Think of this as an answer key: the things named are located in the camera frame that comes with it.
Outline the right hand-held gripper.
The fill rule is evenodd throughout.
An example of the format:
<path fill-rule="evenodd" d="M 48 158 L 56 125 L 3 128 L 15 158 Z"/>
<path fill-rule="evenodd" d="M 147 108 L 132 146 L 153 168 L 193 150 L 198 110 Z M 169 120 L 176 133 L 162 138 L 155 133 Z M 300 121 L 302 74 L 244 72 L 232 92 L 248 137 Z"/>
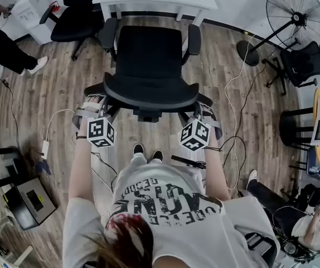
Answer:
<path fill-rule="evenodd" d="M 194 103 L 193 116 L 180 112 L 183 128 L 180 131 L 180 145 L 190 151 L 204 149 L 210 140 L 211 127 L 215 130 L 216 139 L 222 138 L 222 127 L 214 111 L 201 102 Z"/>

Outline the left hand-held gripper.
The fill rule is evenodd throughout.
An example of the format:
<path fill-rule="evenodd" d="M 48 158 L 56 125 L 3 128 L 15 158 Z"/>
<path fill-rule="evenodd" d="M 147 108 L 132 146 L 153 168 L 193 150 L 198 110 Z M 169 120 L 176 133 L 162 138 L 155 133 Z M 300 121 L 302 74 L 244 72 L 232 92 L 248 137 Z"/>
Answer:
<path fill-rule="evenodd" d="M 114 146 L 115 141 L 112 122 L 117 116 L 117 106 L 102 105 L 105 97 L 103 94 L 88 95 L 72 117 L 75 130 L 80 129 L 82 119 L 87 120 L 86 139 L 97 148 Z"/>

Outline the black mesh office chair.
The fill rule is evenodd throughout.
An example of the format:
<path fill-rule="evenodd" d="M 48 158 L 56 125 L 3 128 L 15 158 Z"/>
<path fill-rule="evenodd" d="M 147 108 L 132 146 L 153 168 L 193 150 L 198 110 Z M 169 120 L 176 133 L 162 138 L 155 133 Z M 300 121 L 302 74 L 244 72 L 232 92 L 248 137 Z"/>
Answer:
<path fill-rule="evenodd" d="M 207 107 L 212 100 L 199 92 L 199 84 L 187 84 L 182 67 L 201 50 L 201 31 L 188 27 L 188 47 L 182 51 L 179 30 L 123 26 L 116 33 L 117 19 L 104 24 L 101 45 L 115 62 L 115 73 L 105 73 L 103 82 L 84 90 L 85 95 L 103 94 L 102 105 L 130 109 L 141 122 L 159 121 L 163 113 L 194 112 L 195 102 Z"/>

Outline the person's left forearm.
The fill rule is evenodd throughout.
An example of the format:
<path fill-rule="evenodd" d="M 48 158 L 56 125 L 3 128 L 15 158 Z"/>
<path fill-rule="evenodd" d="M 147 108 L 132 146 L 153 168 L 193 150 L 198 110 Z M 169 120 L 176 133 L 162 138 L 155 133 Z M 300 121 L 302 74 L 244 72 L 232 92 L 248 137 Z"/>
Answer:
<path fill-rule="evenodd" d="M 94 203 L 91 144 L 85 138 L 76 140 L 69 181 L 69 200 L 73 198 Z"/>

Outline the person's right forearm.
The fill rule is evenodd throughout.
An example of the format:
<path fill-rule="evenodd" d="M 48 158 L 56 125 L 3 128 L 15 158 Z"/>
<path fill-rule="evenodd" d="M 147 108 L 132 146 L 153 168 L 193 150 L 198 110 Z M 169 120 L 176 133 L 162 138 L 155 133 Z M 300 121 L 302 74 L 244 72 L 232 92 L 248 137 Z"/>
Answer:
<path fill-rule="evenodd" d="M 204 149 L 206 162 L 206 195 L 221 201 L 230 200 L 220 153 Z"/>

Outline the white power adapter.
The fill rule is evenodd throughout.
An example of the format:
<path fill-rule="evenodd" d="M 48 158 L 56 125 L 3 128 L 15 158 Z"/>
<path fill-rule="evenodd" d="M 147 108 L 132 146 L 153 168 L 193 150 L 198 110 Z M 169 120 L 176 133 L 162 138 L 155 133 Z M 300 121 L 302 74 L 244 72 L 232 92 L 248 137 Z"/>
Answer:
<path fill-rule="evenodd" d="M 48 155 L 49 155 L 49 147 L 50 147 L 50 142 L 47 140 L 43 140 L 42 143 L 42 150 L 41 150 L 41 157 L 44 160 L 47 160 Z"/>

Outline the white trousers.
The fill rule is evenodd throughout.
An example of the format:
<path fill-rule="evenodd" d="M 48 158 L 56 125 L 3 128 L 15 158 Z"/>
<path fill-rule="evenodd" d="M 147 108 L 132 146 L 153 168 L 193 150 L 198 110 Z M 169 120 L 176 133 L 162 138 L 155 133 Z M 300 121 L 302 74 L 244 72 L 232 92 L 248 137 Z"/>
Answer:
<path fill-rule="evenodd" d="M 130 167 L 137 167 L 137 166 L 142 166 L 142 165 L 147 165 L 147 164 L 162 164 L 162 160 L 155 158 L 150 161 L 147 161 L 144 154 L 139 152 L 139 153 L 134 154 L 133 158 L 130 161 L 129 166 Z"/>

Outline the blue cloth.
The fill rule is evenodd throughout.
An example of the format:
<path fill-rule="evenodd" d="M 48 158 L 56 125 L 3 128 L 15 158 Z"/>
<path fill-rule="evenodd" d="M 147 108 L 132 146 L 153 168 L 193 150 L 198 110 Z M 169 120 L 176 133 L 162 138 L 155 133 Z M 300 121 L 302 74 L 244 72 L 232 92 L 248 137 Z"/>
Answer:
<path fill-rule="evenodd" d="M 52 174 L 47 161 L 44 159 L 42 161 L 38 161 L 35 164 L 35 171 L 37 174 L 41 174 L 41 173 L 46 173 L 48 175 Z"/>

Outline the round yellow table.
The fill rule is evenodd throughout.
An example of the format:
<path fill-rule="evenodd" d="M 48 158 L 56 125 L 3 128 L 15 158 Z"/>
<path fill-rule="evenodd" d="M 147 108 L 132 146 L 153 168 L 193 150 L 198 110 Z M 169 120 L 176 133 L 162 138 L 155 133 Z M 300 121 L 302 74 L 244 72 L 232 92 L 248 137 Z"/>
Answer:
<path fill-rule="evenodd" d="M 314 124 L 317 118 L 318 99 L 320 98 L 320 88 L 314 93 L 313 106 L 302 108 L 295 111 L 284 111 L 279 119 L 279 133 L 284 145 L 308 151 L 311 145 Z M 317 161 L 320 163 L 320 146 L 314 146 L 316 149 Z"/>

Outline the white printed t-shirt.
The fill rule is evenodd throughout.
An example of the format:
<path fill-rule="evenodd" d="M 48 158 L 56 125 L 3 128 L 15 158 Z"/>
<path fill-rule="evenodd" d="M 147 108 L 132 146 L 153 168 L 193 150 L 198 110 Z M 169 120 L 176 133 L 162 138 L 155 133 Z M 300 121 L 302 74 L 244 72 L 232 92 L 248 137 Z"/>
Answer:
<path fill-rule="evenodd" d="M 93 265 L 101 255 L 102 235 L 114 242 L 118 224 L 140 221 L 149 241 L 140 244 L 132 235 L 135 251 L 125 241 L 120 248 L 132 260 L 150 251 L 150 262 L 170 256 L 188 268 L 268 268 L 248 249 L 245 235 L 256 232 L 275 239 L 269 219 L 258 200 L 243 197 L 222 202 L 205 195 L 198 175 L 184 167 L 165 164 L 127 166 L 120 172 L 107 224 L 96 206 L 74 198 L 67 206 L 63 268 Z"/>

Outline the silver black metal box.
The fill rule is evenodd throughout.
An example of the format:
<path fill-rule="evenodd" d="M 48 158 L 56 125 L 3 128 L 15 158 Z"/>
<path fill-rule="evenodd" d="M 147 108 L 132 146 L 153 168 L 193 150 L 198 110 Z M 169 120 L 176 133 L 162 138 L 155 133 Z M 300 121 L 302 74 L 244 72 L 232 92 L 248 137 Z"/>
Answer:
<path fill-rule="evenodd" d="M 40 226 L 57 208 L 39 178 L 11 187 L 3 199 L 23 231 Z"/>

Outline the white cabinet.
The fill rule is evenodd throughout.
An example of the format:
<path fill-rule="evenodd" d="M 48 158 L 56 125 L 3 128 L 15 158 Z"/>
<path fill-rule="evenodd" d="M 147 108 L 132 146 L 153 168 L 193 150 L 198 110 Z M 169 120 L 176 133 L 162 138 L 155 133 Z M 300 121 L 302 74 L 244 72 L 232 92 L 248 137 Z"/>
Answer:
<path fill-rule="evenodd" d="M 11 30 L 11 38 L 17 40 L 30 35 L 40 45 L 51 42 L 51 33 L 56 23 L 48 19 L 40 24 L 40 20 L 50 6 L 59 9 L 63 0 L 12 0 L 12 3 L 14 28 Z"/>

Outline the black pedestal fan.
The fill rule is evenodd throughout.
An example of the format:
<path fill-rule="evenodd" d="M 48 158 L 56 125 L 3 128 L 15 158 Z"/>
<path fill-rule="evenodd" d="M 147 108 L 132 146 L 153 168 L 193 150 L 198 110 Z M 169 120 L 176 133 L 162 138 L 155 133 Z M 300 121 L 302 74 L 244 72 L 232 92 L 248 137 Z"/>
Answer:
<path fill-rule="evenodd" d="M 276 37 L 279 46 L 300 50 L 311 42 L 320 45 L 319 0 L 266 0 L 266 16 L 272 33 L 257 45 L 241 40 L 236 44 L 237 53 L 250 66 L 260 60 L 259 47 Z"/>

